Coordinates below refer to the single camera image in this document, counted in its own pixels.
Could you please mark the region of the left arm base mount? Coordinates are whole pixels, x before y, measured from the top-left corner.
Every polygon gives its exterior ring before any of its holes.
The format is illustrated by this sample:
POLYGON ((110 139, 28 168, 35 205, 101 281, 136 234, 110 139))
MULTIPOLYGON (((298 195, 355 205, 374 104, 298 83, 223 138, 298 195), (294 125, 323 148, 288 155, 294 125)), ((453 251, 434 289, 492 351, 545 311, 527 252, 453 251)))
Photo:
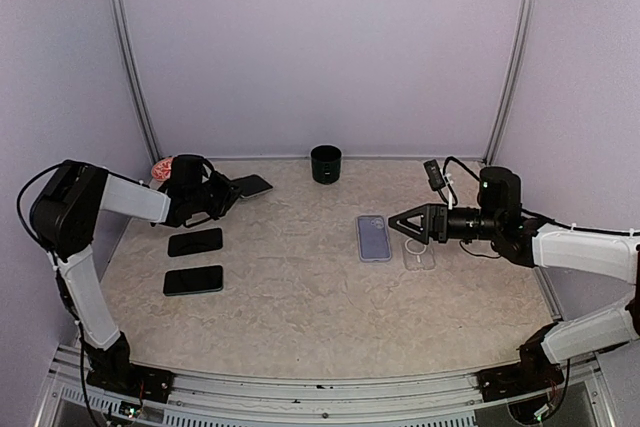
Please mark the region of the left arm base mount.
POLYGON ((142 401, 152 401, 166 404, 174 383, 175 374, 171 371, 132 365, 132 373, 124 380, 108 377, 106 373, 91 370, 87 374, 87 383, 105 391, 137 398, 142 401))

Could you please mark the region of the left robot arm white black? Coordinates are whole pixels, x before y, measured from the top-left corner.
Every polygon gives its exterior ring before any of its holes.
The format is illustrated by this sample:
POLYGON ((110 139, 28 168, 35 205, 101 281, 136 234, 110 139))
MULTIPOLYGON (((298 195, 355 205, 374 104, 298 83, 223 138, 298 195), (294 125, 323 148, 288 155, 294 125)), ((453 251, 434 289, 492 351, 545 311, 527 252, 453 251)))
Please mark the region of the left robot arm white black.
POLYGON ((185 227, 198 214, 223 217, 240 196, 232 180, 206 158, 173 158, 169 178, 153 189, 93 164, 66 160, 50 179, 23 225, 47 253, 65 308, 76 322, 91 368, 121 392, 140 381, 130 347, 104 300, 92 243, 101 212, 167 227, 185 227))

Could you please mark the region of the lavender phone case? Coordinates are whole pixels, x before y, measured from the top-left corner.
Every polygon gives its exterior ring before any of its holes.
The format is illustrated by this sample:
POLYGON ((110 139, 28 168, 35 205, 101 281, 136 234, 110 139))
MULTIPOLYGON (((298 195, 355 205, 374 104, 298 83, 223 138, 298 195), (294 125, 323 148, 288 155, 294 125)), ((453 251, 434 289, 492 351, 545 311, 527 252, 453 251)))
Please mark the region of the lavender phone case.
POLYGON ((362 262, 387 262, 392 258, 389 232, 382 216, 358 216, 356 231, 358 253, 362 262))

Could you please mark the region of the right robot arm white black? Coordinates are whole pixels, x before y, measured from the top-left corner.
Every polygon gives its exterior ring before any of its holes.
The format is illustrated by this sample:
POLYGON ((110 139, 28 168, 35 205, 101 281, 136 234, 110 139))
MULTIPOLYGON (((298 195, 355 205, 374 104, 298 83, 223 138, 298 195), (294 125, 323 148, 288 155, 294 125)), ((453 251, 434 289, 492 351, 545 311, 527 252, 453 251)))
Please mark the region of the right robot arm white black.
MULTIPOLYGON (((566 226, 523 209, 521 180, 504 167, 477 175, 477 207, 427 203, 391 217, 388 225, 423 245, 430 241, 488 241, 495 253, 521 267, 565 268, 616 278, 639 279, 639 235, 566 226)), ((511 373, 523 391, 535 389, 555 367, 575 356, 639 338, 639 294, 571 321, 548 325, 519 348, 511 373)))

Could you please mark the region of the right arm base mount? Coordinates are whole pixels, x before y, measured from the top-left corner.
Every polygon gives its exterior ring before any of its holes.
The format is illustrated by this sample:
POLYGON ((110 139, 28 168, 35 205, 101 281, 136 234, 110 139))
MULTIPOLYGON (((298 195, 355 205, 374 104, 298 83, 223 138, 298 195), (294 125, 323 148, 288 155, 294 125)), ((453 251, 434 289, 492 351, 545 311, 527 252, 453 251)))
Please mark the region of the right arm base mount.
POLYGON ((520 364, 483 369, 477 373, 479 389, 484 402, 517 397, 562 384, 562 370, 551 366, 542 372, 526 371, 520 364))

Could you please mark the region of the black phone top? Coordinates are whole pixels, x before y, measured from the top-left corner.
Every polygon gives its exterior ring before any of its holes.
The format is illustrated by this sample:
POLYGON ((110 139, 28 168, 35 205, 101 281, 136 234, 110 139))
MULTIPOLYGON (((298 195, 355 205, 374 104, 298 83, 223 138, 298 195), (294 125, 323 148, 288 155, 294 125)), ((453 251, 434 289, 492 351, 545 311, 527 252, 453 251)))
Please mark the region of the black phone top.
POLYGON ((211 228, 172 235, 169 238, 167 254, 181 257, 220 250, 223 247, 223 231, 211 228))

